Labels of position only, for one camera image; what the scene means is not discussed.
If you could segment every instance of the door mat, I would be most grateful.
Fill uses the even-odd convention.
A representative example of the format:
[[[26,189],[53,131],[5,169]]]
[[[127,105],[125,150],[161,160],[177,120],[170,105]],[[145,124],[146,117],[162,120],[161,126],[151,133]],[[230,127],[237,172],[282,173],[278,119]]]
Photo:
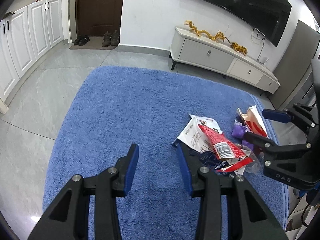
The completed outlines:
[[[87,42],[87,44],[83,46],[79,45],[72,45],[70,49],[103,49],[103,50],[112,50],[116,48],[117,46],[108,46],[103,47],[102,46],[103,37],[90,37],[90,40]]]

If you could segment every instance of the white cabinet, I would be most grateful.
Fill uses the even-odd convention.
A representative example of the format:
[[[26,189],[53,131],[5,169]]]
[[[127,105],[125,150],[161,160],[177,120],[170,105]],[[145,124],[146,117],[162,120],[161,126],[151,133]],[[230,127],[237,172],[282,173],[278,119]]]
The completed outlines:
[[[19,76],[9,51],[6,20],[0,22],[0,27],[0,99],[4,102],[17,84]]]
[[[32,3],[2,20],[0,99],[4,102],[34,62],[62,40],[61,0]]]
[[[280,83],[273,73],[258,61],[234,51],[222,42],[198,37],[190,30],[175,27],[170,46],[172,68],[177,62],[206,68],[274,93]]]
[[[180,60],[197,65],[206,66],[221,72],[226,72],[233,60],[233,56],[208,45],[185,39]]]
[[[38,60],[51,49],[47,25],[46,0],[28,5],[28,23],[33,52],[36,60]]]
[[[261,71],[239,59],[236,59],[236,62],[234,62],[229,74],[239,77],[254,85],[256,85],[263,76]]]
[[[61,0],[41,0],[28,5],[28,23],[36,60],[63,40]]]
[[[15,11],[15,14],[5,20],[10,54],[21,78],[36,61],[29,33],[28,7]]]
[[[63,40],[61,0],[47,0],[47,22],[51,47]]]

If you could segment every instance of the tile floor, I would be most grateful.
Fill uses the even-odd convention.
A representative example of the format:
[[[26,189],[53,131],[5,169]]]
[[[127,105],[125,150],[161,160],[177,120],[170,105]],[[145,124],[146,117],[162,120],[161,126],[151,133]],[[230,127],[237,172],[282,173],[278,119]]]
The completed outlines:
[[[166,57],[105,50],[69,50],[64,45],[30,75],[0,114],[0,210],[21,240],[42,214],[46,169],[55,138],[71,102],[87,75],[103,65],[134,66],[171,72]],[[272,108],[261,91],[233,78],[184,64],[183,73],[220,82],[257,96]],[[281,144],[306,140],[299,129],[274,123]]]

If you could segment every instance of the barcode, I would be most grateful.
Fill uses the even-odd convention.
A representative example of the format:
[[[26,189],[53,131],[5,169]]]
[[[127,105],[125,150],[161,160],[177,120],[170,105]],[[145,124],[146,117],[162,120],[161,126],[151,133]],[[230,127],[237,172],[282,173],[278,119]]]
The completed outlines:
[[[215,145],[213,145],[213,147],[221,159],[234,158],[232,150],[228,145],[228,143],[226,142],[216,143]]]

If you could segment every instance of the metal screw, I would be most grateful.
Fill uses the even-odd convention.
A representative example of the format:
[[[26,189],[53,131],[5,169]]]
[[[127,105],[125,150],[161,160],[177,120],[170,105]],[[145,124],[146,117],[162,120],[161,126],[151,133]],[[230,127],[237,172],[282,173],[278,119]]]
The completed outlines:
[[[114,174],[114,173],[117,172],[117,168],[116,168],[116,167],[110,167],[110,168],[108,169],[108,172],[109,172],[110,174]]]
[[[236,175],[236,180],[242,182],[244,181],[244,177],[242,175]]]
[[[73,175],[72,180],[77,182],[81,179],[81,176],[79,174]]]
[[[200,167],[200,172],[202,172],[202,173],[208,173],[210,170],[209,170],[209,168],[208,167],[205,167],[205,166],[202,166],[202,167]]]

